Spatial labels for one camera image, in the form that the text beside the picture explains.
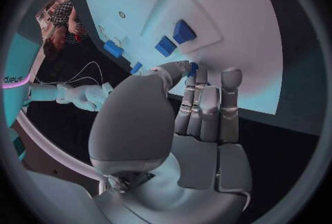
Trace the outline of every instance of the wire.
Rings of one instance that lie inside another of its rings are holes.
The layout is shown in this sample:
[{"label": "wire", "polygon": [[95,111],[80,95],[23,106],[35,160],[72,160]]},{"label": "wire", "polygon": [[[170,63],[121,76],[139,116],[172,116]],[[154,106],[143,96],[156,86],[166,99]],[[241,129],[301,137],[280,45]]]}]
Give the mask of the wire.
[{"label": "wire", "polygon": [[73,79],[75,79],[80,73],[82,73],[82,72],[84,71],[84,69],[86,69],[86,68],[87,68],[89,65],[91,65],[91,64],[95,64],[95,65],[98,67],[98,69],[99,69],[99,73],[100,73],[100,78],[101,78],[101,84],[99,84],[98,81],[96,81],[94,78],[89,77],[89,76],[87,76],[87,77],[82,77],[82,78],[80,78],[79,80],[81,80],[81,79],[85,79],[85,78],[90,78],[90,79],[93,79],[93,80],[97,83],[97,85],[102,85],[102,82],[103,82],[102,72],[101,72],[101,69],[100,69],[100,67],[99,67],[99,64],[98,64],[96,61],[91,61],[91,62],[87,63],[87,64],[83,67],[83,69],[82,69],[81,71],[79,71],[74,77],[68,79],[67,81],[42,82],[42,81],[40,81],[40,80],[37,78],[37,74],[36,74],[36,72],[34,71],[34,68],[33,68],[33,67],[32,67],[32,71],[33,71],[33,73],[34,73],[35,78],[37,79],[37,81],[38,81],[39,83],[41,83],[41,84],[73,83],[73,82],[78,81],[78,80],[73,81]]}]

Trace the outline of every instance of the person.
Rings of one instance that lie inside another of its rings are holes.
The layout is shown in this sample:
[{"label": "person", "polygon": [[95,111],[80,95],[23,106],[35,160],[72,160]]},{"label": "person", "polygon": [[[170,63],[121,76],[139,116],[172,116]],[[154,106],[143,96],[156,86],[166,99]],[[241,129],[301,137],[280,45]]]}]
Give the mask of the person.
[{"label": "person", "polygon": [[55,27],[54,34],[48,38],[43,50],[46,59],[54,60],[63,51],[65,43],[75,44],[87,33],[81,24],[77,12],[70,0],[65,0],[51,15]]}]

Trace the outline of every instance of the blue object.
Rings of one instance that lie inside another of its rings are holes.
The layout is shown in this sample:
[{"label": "blue object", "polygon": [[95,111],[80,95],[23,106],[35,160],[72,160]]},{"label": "blue object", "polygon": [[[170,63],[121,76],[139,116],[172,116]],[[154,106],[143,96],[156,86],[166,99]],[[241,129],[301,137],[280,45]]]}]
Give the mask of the blue object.
[{"label": "blue object", "polygon": [[190,63],[190,72],[189,72],[187,77],[195,76],[196,72],[197,72],[197,69],[198,69],[198,64],[196,64],[195,62],[191,62]]},{"label": "blue object", "polygon": [[105,42],[104,49],[116,58],[120,58],[123,54],[123,49],[116,46],[116,44],[111,40]]},{"label": "blue object", "polygon": [[155,48],[165,57],[171,55],[177,46],[170,39],[164,36]]},{"label": "blue object", "polygon": [[142,67],[142,64],[140,62],[137,62],[133,69],[130,71],[130,74],[135,74],[140,68]]},{"label": "blue object", "polygon": [[174,40],[177,41],[178,44],[185,43],[188,40],[193,40],[196,38],[195,32],[189,27],[189,25],[184,20],[179,20],[175,25]]}]

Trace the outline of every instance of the pink light strip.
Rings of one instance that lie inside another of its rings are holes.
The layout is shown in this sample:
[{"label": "pink light strip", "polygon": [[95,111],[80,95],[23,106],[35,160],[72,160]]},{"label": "pink light strip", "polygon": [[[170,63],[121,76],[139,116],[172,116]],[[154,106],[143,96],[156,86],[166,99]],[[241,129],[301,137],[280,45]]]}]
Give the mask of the pink light strip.
[{"label": "pink light strip", "polygon": [[9,83],[9,84],[2,84],[2,88],[14,88],[14,87],[21,87],[23,85],[25,85],[26,83],[28,83],[30,80],[30,74],[28,74],[28,76],[21,80],[20,82],[17,83]]}]

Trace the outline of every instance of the circular hole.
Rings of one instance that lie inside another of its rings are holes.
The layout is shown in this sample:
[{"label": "circular hole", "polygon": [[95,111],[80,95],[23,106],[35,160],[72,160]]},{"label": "circular hole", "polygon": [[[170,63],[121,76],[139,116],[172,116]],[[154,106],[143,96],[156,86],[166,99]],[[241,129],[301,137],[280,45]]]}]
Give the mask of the circular hole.
[{"label": "circular hole", "polygon": [[125,18],[125,17],[126,17],[126,15],[125,15],[122,11],[119,11],[119,16],[120,16],[121,18]]}]

